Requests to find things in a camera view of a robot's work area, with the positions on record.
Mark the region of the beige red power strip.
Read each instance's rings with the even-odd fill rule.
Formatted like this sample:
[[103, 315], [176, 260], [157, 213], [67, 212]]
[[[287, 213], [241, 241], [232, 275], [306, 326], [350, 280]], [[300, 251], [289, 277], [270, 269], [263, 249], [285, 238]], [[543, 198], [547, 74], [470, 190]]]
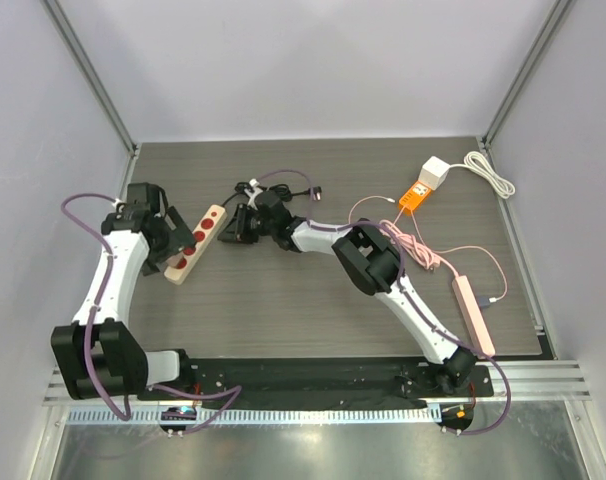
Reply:
[[176, 266], [168, 266], [165, 269], [164, 277], [170, 283], [175, 285], [184, 283], [207, 247], [225, 225], [226, 219], [227, 211], [223, 206], [213, 204], [209, 207], [193, 230], [195, 246], [183, 251], [182, 258]]

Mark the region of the pink plug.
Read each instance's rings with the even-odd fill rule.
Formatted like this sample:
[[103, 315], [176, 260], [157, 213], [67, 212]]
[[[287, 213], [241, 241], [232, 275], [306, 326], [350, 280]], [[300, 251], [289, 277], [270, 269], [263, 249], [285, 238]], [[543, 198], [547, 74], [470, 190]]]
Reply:
[[182, 252], [177, 253], [176, 255], [171, 256], [166, 260], [166, 264], [168, 267], [175, 269], [182, 269], [186, 264], [186, 259]]

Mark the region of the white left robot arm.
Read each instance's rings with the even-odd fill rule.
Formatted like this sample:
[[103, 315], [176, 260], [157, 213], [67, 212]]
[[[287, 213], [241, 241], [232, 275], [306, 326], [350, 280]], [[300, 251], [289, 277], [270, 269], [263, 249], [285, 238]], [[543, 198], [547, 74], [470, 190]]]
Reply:
[[137, 280], [159, 272], [171, 257], [196, 240], [165, 190], [131, 183], [123, 200], [110, 198], [112, 211], [99, 228], [74, 215], [71, 198], [61, 211], [101, 245], [86, 298], [70, 324], [56, 327], [52, 351], [68, 394], [75, 400], [140, 395], [160, 384], [171, 398], [188, 397], [195, 375], [182, 349], [145, 351], [128, 329]]

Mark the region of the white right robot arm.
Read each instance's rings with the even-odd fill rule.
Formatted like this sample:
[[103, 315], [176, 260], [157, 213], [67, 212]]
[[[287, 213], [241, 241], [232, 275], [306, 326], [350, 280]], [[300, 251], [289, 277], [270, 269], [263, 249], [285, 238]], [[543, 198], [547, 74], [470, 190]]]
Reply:
[[404, 268], [400, 240], [387, 227], [362, 219], [352, 224], [321, 224], [292, 214], [279, 192], [241, 182], [232, 220], [219, 234], [224, 243], [254, 244], [271, 238], [279, 248], [335, 257], [352, 284], [389, 308], [421, 347], [433, 383], [443, 394], [459, 394], [471, 383], [475, 353], [449, 332], [419, 296]]

